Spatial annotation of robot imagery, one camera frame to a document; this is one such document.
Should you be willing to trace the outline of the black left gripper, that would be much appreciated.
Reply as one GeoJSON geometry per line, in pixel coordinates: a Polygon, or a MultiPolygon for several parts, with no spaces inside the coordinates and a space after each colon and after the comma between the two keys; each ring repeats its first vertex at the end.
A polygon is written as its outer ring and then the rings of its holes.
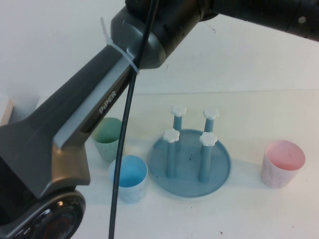
{"type": "Polygon", "coordinates": [[[292,16],[285,33],[296,35],[308,40],[319,41],[319,1],[290,0],[292,16]]]}

